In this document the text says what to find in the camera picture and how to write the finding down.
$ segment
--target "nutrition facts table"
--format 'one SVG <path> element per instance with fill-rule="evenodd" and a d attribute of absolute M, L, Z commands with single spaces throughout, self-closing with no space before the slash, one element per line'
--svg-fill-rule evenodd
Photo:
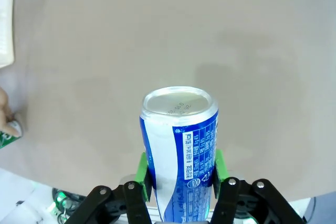
<path fill-rule="evenodd" d="M 187 221 L 202 219 L 207 212 L 207 200 L 211 196 L 211 187 L 207 184 L 210 171 L 215 162 L 216 120 L 208 126 L 192 132 L 183 133 L 184 179 L 188 182 Z"/>

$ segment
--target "blue and white can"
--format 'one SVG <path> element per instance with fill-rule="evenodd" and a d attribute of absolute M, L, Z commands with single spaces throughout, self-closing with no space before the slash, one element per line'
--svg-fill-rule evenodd
<path fill-rule="evenodd" d="M 218 121 L 217 102 L 193 87 L 145 96 L 140 126 L 162 221 L 207 218 Z"/>

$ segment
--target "green gripper pad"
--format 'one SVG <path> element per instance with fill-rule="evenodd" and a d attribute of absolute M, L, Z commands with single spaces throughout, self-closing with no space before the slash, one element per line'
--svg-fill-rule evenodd
<path fill-rule="evenodd" d="M 229 173 L 227 171 L 223 152 L 222 150 L 216 150 L 215 155 L 215 170 L 214 170 L 214 176 L 213 176 L 213 185 L 214 185 L 214 192 L 215 192 L 215 198 L 218 199 L 219 192 L 220 192 L 220 184 L 229 177 Z"/>
<path fill-rule="evenodd" d="M 143 189 L 143 198 L 146 202 L 149 202 L 151 199 L 152 193 L 152 181 L 149 174 L 148 163 L 146 158 L 146 153 L 141 154 L 138 171 L 134 179 L 135 182 L 138 182 Z"/>

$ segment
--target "green object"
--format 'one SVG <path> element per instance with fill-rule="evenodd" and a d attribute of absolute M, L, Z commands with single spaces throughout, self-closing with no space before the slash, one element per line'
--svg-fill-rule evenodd
<path fill-rule="evenodd" d="M 146 202 L 150 201 L 152 193 L 152 182 L 149 174 L 148 163 L 146 153 L 141 154 L 138 171 L 134 179 L 135 182 L 138 182 L 143 188 L 143 197 Z"/>
<path fill-rule="evenodd" d="M 8 124 L 12 126 L 13 128 L 15 128 L 22 135 L 22 130 L 18 122 L 12 121 L 12 122 L 9 122 Z M 0 131 L 0 149 L 14 142 L 15 140 L 18 140 L 19 138 L 20 137 L 11 136 L 11 135 L 8 135 Z"/>
<path fill-rule="evenodd" d="M 214 177 L 213 185 L 214 185 L 215 198 L 218 199 L 219 192 L 221 190 L 220 184 L 229 177 L 229 173 L 227 171 L 227 168 L 224 162 L 222 150 L 216 150 L 215 169 L 216 171 L 214 172 L 214 176 L 213 176 Z"/>

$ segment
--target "gray floor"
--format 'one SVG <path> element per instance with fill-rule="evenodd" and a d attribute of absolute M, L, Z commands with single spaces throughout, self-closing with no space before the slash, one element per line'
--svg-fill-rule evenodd
<path fill-rule="evenodd" d="M 306 218 L 312 216 L 309 224 L 335 224 L 336 223 L 336 192 L 316 197 L 316 207 L 313 210 L 313 200 L 311 200 L 306 212 Z"/>

